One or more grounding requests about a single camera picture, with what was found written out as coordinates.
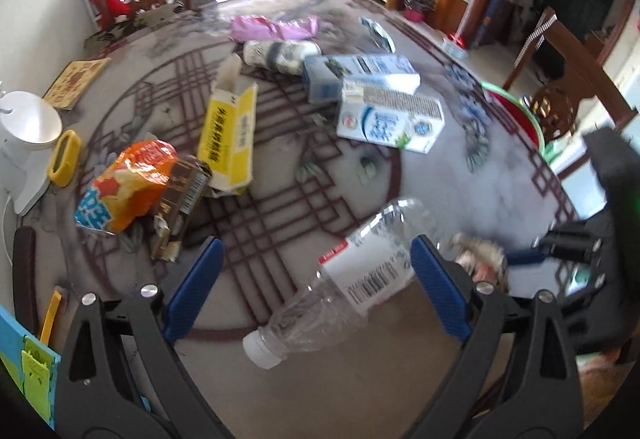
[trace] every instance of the table top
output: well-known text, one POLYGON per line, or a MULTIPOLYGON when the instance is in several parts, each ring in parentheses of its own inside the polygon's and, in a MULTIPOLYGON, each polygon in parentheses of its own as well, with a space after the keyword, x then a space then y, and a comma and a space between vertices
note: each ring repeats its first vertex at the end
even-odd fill
MULTIPOLYGON (((139 32, 112 53, 111 64, 73 111, 63 114, 86 143, 75 183, 50 188, 24 218, 36 229, 38 310, 56 284, 70 308, 57 324, 62 345, 74 304, 86 292, 104 299, 162 282, 194 259, 208 235, 219 237, 225 270, 178 356, 218 416, 239 438, 396 438, 434 394, 459 344, 444 334, 418 285, 376 308, 350 340, 319 353, 294 355, 271 371, 255 367, 241 339, 308 284, 317 258, 386 200, 415 196, 445 234, 465 231, 505 247, 529 245, 553 220, 574 217, 557 178, 510 115, 484 96, 477 80, 370 0, 230 0, 139 32), (258 83, 254 183, 246 194, 206 200, 198 208, 177 264, 152 263, 140 223, 101 239, 74 226, 73 213, 94 177, 147 132, 193 153, 210 82, 236 45, 236 14, 321 19, 324 54, 372 52, 358 17, 379 21, 399 54, 418 70, 417 94, 441 99, 446 126, 427 155, 339 139, 312 117, 332 119, 335 106, 308 104, 300 78, 246 67, 240 85, 258 83), (375 175, 363 180, 361 158, 375 175), (321 173, 300 177, 313 162, 321 173)), ((512 279, 520 295, 558 291, 556 267, 512 279)), ((126 343, 134 375, 140 359, 126 343)), ((492 378, 504 366, 500 349, 492 378)), ((139 377, 142 393, 148 381, 139 377)))

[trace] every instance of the green sticky note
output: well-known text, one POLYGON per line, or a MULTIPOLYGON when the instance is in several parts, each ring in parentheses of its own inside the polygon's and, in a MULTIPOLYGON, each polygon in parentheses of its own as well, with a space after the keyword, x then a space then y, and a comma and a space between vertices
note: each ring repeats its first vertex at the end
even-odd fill
POLYGON ((31 339, 28 336, 24 337, 24 350, 33 356, 33 359, 43 363, 47 366, 47 369, 51 370, 53 365, 53 356, 47 352, 45 346, 36 340, 31 339))
POLYGON ((4 363, 4 366, 7 372, 9 373, 9 375, 11 376, 11 379, 18 386, 18 388, 20 389, 20 392, 22 392, 22 384, 20 383, 20 371, 18 370, 18 366, 15 365, 14 362, 12 362, 9 358, 4 356, 2 353, 0 353, 0 361, 4 363))
POLYGON ((35 359, 30 352, 22 351, 24 372, 24 396, 46 422, 51 418, 49 403, 49 368, 35 359))

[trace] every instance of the yellow booklet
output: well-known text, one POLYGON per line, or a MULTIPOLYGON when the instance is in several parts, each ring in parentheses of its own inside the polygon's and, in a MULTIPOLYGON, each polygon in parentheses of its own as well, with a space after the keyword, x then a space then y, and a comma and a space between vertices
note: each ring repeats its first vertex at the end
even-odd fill
POLYGON ((70 62, 44 95, 44 100, 56 109, 70 110, 91 82, 111 61, 111 58, 70 62))
POLYGON ((211 84, 204 128, 198 145, 198 159, 211 167, 209 186, 215 196, 238 195, 253 178, 255 104, 258 85, 233 93, 242 60, 226 59, 211 84))

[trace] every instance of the blue and white box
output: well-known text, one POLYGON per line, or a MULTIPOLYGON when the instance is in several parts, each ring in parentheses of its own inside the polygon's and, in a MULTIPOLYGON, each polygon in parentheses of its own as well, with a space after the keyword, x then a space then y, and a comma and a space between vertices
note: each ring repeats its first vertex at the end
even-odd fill
POLYGON ((426 154, 444 128, 440 102, 345 80, 336 132, 342 138, 426 154))
POLYGON ((338 101, 343 78, 408 94, 413 94, 420 86, 420 75, 407 58, 397 54, 343 54, 305 58, 302 79, 309 91, 309 103, 338 101))

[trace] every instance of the white carton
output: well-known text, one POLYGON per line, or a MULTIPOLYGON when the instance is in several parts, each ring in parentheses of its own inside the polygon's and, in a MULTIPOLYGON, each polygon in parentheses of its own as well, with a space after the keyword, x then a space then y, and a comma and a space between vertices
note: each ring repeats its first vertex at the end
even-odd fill
POLYGON ((426 154, 444 128, 436 98, 344 80, 336 132, 342 138, 426 154))

